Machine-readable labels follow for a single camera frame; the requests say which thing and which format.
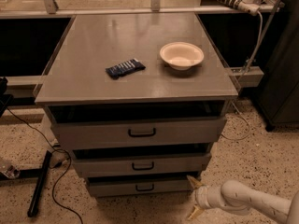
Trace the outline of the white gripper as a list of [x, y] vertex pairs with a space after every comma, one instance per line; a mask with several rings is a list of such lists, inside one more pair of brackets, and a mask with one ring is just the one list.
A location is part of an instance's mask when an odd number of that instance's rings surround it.
[[217, 197], [219, 191], [215, 187], [203, 186], [203, 183], [195, 177], [188, 175], [189, 180], [193, 189], [196, 189], [195, 200], [196, 204], [192, 211], [187, 216], [188, 220], [196, 220], [201, 214], [205, 212], [204, 209], [212, 209], [217, 207]]

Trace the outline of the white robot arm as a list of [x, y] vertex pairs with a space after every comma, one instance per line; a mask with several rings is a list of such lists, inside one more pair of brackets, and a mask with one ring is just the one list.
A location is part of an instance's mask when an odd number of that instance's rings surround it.
[[247, 215], [253, 208], [277, 224], [299, 224], [299, 192], [290, 201], [251, 189], [236, 180], [228, 180], [221, 186], [210, 187], [191, 175], [187, 178], [193, 188], [195, 200], [188, 220], [195, 220], [207, 209], [219, 208], [242, 216]]

